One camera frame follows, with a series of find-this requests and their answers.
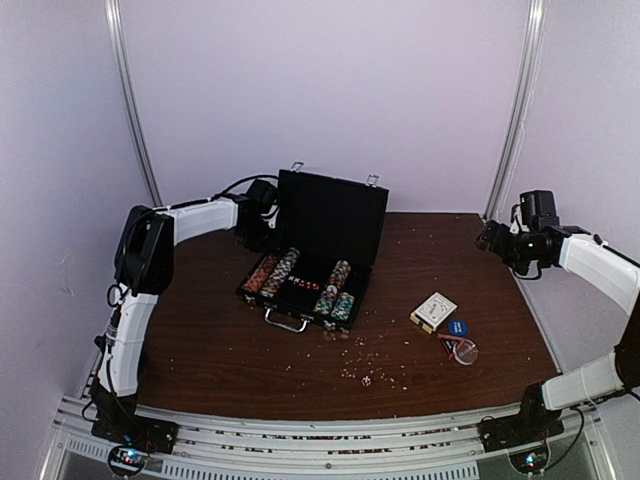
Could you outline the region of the black poker set case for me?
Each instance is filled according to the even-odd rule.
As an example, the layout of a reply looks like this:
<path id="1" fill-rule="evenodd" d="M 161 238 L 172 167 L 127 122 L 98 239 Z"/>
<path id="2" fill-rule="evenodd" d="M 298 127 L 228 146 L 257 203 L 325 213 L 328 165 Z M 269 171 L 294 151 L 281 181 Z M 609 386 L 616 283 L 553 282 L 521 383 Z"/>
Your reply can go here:
<path id="1" fill-rule="evenodd" d="M 267 178 L 255 178 L 268 181 Z M 328 331 L 348 333 L 364 299 L 377 258 L 389 192 L 371 174 L 363 183 L 304 173 L 300 165 L 278 173 L 273 184 L 278 191 L 277 211 L 270 219 L 277 247 L 270 252 L 257 252 L 260 257 L 236 289 L 249 305 L 263 308 L 264 320 L 275 325 L 274 315 L 290 320 L 282 325 L 293 333 L 302 333 L 310 324 Z M 242 285 L 268 254 L 279 260 L 291 247 L 301 255 L 290 275 L 320 285 L 317 291 L 294 286 L 288 278 L 274 297 L 265 297 L 242 289 Z M 347 321 L 314 312 L 314 306 L 328 285 L 337 261 L 346 260 L 351 271 L 339 290 L 355 298 Z"/>

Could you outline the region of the blue small blind button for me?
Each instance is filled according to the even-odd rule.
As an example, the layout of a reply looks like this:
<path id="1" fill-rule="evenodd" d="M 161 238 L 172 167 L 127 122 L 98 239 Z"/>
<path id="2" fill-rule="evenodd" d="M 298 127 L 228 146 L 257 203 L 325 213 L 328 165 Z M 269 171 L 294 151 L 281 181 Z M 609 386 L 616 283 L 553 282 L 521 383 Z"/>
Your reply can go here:
<path id="1" fill-rule="evenodd" d="M 462 320 L 454 319 L 448 323 L 448 331 L 453 336 L 464 337 L 468 333 L 468 325 Z"/>

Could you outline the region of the white playing card box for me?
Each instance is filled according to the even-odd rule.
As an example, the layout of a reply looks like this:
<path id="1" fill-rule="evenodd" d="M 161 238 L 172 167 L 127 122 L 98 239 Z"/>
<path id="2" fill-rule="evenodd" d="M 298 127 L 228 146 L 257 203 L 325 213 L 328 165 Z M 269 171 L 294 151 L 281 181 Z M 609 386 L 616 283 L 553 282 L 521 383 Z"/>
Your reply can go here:
<path id="1" fill-rule="evenodd" d="M 458 305 L 439 292 L 433 293 L 410 314 L 410 320 L 431 334 L 447 319 Z"/>

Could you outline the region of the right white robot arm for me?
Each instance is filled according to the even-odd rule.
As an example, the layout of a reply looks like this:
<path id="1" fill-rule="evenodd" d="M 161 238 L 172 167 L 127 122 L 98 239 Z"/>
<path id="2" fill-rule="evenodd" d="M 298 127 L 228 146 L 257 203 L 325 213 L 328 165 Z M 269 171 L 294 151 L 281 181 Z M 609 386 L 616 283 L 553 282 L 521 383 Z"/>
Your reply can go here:
<path id="1" fill-rule="evenodd" d="M 637 261 L 578 226 L 489 220 L 475 245 L 519 282 L 560 369 L 525 390 L 512 423 L 519 440 L 535 440 L 566 408 L 639 392 Z"/>

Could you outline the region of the orange chip row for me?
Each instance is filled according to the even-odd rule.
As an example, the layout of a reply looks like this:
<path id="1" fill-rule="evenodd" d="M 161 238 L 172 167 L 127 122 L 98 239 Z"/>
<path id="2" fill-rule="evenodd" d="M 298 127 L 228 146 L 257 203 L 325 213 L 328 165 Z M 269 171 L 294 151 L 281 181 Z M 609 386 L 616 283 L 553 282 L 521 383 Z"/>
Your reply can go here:
<path id="1" fill-rule="evenodd" d="M 242 289 L 253 293 L 259 292 L 263 284 L 267 281 L 267 279 L 275 269 L 278 262 L 279 257 L 277 255 L 266 255 L 246 280 L 246 282 L 242 285 Z"/>

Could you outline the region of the red dice row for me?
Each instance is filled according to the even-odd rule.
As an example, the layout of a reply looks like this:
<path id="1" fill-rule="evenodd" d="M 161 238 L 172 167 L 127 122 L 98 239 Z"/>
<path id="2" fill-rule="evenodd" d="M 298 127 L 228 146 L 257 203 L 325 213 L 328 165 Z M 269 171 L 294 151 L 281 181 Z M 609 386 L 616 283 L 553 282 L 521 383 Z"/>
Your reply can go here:
<path id="1" fill-rule="evenodd" d="M 294 286 L 304 288 L 307 290 L 317 291 L 320 289 L 320 285 L 318 283 L 313 282 L 311 280 L 306 280 L 297 276 L 290 275 L 288 277 L 288 281 L 292 283 Z"/>

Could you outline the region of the right back chip row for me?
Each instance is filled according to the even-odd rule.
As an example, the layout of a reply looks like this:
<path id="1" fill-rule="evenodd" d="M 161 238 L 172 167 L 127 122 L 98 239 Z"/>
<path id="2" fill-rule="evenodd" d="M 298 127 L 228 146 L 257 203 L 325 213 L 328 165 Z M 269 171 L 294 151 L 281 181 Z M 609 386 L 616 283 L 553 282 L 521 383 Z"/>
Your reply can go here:
<path id="1" fill-rule="evenodd" d="M 348 261 L 337 261 L 329 277 L 328 285 L 335 287 L 337 290 L 341 290 L 344 286 L 344 283 L 346 282 L 350 271 L 351 265 Z"/>

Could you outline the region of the green blue chip row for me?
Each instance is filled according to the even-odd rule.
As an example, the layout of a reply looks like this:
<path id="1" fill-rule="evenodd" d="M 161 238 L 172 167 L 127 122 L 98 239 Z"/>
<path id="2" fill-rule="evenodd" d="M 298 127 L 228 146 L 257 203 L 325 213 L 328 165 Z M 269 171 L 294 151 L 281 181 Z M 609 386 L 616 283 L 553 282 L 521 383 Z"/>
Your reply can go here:
<path id="1" fill-rule="evenodd" d="M 339 289 L 336 285 L 327 285 L 314 306 L 314 312 L 329 315 L 338 295 Z"/>

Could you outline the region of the teal chip row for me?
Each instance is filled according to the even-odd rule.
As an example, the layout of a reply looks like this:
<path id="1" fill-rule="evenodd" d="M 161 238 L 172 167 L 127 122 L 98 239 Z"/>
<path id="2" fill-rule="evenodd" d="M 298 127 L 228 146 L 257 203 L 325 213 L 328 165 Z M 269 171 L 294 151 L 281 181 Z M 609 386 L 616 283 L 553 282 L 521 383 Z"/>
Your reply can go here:
<path id="1" fill-rule="evenodd" d="M 331 310 L 330 317 L 338 321 L 347 321 L 354 303 L 355 298 L 352 295 L 346 292 L 340 293 Z"/>

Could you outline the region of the red black triangular card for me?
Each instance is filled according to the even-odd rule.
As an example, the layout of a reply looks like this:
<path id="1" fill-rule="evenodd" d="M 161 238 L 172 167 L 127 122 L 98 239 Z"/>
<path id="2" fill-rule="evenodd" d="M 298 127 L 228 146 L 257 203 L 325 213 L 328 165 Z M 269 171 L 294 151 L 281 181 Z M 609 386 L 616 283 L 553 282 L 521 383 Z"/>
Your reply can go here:
<path id="1" fill-rule="evenodd" d="M 451 360 L 456 358 L 456 352 L 459 345 L 465 341 L 463 337 L 446 334 L 438 334 L 437 338 Z"/>

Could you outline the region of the right aluminium frame post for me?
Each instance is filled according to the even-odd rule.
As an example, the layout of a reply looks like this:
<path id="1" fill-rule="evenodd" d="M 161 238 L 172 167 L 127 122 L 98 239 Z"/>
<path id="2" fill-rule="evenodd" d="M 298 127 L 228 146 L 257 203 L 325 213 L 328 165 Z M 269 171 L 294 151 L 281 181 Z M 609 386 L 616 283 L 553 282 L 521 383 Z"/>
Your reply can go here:
<path id="1" fill-rule="evenodd" d="M 506 196 L 524 138 L 524 125 L 528 106 L 533 97 L 543 43 L 547 1 L 529 2 L 519 73 L 506 134 L 499 156 L 489 198 L 482 219 L 496 220 L 504 209 Z"/>

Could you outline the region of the aluminium frame post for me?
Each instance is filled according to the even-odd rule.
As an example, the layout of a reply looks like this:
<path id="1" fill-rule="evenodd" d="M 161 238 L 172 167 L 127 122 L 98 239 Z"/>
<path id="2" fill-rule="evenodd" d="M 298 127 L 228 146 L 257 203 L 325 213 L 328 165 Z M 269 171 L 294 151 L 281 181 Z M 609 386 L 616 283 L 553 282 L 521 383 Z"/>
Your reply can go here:
<path id="1" fill-rule="evenodd" d="M 504 209 L 506 196 L 524 138 L 524 125 L 528 106 L 533 97 L 543 43 L 547 1 L 529 2 L 519 73 L 506 134 L 499 156 L 489 198 L 482 219 L 496 220 Z"/>
<path id="2" fill-rule="evenodd" d="M 125 32 L 122 23 L 120 2 L 117 0 L 106 0 L 104 2 L 104 6 L 107 28 L 124 101 L 127 125 L 133 142 L 135 156 L 151 205 L 159 207 L 163 202 L 151 163 L 139 108 L 136 101 L 133 78 L 127 53 Z"/>

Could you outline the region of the front aluminium rail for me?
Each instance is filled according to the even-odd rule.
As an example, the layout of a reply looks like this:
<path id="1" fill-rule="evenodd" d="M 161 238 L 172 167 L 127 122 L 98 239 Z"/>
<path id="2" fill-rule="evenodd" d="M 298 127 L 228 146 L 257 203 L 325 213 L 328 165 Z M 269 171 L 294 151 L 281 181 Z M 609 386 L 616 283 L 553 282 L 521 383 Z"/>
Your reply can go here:
<path id="1" fill-rule="evenodd" d="M 86 398 L 63 396 L 37 479 L 116 479 L 111 443 L 81 417 Z M 133 479 L 617 479 L 594 408 L 569 454 L 544 476 L 520 474 L 513 450 L 487 452 L 476 426 L 515 404 L 468 412 L 364 421 L 236 419 L 139 407 L 179 430 L 173 453 L 156 453 Z"/>

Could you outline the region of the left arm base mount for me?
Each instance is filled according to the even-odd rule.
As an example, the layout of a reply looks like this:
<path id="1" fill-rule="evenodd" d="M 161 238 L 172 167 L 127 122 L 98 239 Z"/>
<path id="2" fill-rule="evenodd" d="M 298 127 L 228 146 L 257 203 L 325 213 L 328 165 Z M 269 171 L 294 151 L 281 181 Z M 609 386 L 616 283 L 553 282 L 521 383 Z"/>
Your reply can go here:
<path id="1" fill-rule="evenodd" d="M 102 386 L 91 390 L 96 421 L 91 434 L 147 453 L 171 454 L 179 426 L 175 422 L 136 414 L 137 395 L 116 397 Z"/>

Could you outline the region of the left aluminium frame post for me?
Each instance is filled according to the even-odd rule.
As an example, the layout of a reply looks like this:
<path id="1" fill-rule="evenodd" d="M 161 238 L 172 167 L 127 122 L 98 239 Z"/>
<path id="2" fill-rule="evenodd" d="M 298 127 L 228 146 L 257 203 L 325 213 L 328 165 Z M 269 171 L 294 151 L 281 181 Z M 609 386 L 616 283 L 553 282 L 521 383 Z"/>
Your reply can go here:
<path id="1" fill-rule="evenodd" d="M 133 78 L 127 53 L 125 32 L 122 23 L 120 2 L 117 0 L 106 0 L 104 2 L 104 6 L 107 28 L 124 101 L 127 125 L 133 142 L 135 156 L 151 205 L 159 207 L 163 202 L 151 163 L 139 108 L 136 101 Z"/>

